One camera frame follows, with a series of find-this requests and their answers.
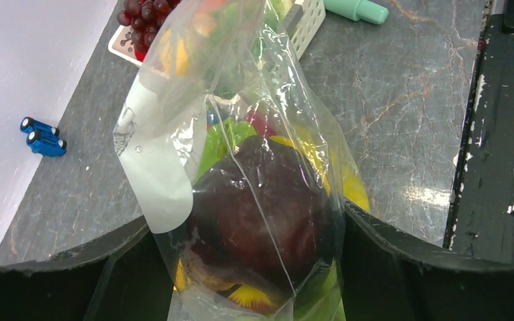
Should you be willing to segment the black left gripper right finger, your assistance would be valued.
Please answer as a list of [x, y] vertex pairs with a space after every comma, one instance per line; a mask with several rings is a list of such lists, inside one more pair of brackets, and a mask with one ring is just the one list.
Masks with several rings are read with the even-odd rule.
[[514, 265], [425, 242], [345, 202], [348, 320], [514, 320]]

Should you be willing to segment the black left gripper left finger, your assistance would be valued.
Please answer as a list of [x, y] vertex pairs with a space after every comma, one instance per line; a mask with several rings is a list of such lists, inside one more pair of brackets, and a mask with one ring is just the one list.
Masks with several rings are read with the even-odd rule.
[[172, 293], [143, 218], [45, 261], [0, 266], [0, 320], [166, 320]]

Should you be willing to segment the purple fake sweet potato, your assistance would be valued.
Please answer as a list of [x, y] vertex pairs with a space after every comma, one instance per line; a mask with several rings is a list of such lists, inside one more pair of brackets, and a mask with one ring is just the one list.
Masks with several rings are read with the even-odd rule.
[[313, 167], [270, 138], [250, 136], [193, 188], [190, 262], [203, 274], [291, 296], [335, 255], [334, 212]]

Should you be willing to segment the clear zip top bag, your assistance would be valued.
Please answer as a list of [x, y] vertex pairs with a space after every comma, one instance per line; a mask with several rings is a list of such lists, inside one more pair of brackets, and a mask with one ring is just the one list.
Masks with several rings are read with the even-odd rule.
[[[174, 283], [172, 320], [344, 320], [344, 206], [369, 201], [342, 129], [310, 89], [283, 24], [294, 1], [181, 1], [155, 36], [113, 137]], [[334, 212], [335, 255], [291, 296], [201, 273], [186, 222], [199, 178], [250, 136], [294, 148]]]

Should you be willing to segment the dark red fake grapes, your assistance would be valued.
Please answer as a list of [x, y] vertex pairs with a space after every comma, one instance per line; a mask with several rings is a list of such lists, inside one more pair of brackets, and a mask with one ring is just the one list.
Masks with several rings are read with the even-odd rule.
[[127, 0], [117, 13], [118, 23], [130, 27], [129, 41], [136, 55], [144, 56], [162, 24], [181, 0]]

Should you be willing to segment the blue toy car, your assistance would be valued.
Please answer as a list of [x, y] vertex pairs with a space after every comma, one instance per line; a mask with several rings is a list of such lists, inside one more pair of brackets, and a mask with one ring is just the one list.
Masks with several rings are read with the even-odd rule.
[[58, 128], [26, 116], [19, 129], [27, 135], [25, 143], [32, 153], [47, 157], [65, 155], [67, 142], [60, 138]]

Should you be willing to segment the white plastic basket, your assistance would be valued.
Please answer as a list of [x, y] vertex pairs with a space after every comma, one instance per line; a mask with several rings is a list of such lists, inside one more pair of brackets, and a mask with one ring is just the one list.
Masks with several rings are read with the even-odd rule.
[[[318, 32], [326, 17], [324, 1], [294, 1], [288, 10], [283, 24], [290, 36], [294, 50], [301, 59], [310, 42]], [[136, 67], [142, 65], [142, 61], [136, 58], [133, 44], [131, 43], [131, 28], [119, 26], [110, 38], [107, 49], [115, 56], [122, 58]]]

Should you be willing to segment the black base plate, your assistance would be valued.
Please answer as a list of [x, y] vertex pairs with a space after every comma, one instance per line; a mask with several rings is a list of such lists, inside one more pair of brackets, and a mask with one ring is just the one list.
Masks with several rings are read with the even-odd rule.
[[486, 8], [443, 246], [514, 264], [514, 1]]

